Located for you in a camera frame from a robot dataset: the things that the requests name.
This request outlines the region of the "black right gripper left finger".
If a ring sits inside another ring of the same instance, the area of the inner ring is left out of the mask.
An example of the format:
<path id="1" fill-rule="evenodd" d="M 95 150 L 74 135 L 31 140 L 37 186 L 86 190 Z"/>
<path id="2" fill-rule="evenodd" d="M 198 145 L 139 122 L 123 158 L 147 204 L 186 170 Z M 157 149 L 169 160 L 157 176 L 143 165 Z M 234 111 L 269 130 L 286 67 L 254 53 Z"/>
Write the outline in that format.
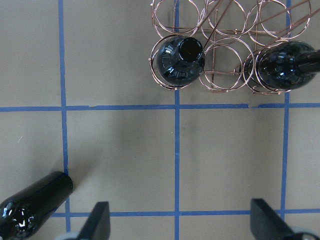
<path id="1" fill-rule="evenodd" d="M 108 201 L 97 202 L 77 235 L 77 240 L 108 240 L 111 234 Z"/>

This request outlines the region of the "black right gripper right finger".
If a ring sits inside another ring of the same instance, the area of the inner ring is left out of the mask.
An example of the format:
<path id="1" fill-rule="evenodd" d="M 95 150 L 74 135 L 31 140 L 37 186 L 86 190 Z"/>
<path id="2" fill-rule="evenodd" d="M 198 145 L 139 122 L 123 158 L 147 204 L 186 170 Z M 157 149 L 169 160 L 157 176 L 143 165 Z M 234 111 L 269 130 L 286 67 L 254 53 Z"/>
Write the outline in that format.
<path id="1" fill-rule="evenodd" d="M 256 240 L 294 240 L 295 233 L 262 198 L 250 201 L 250 231 Z"/>

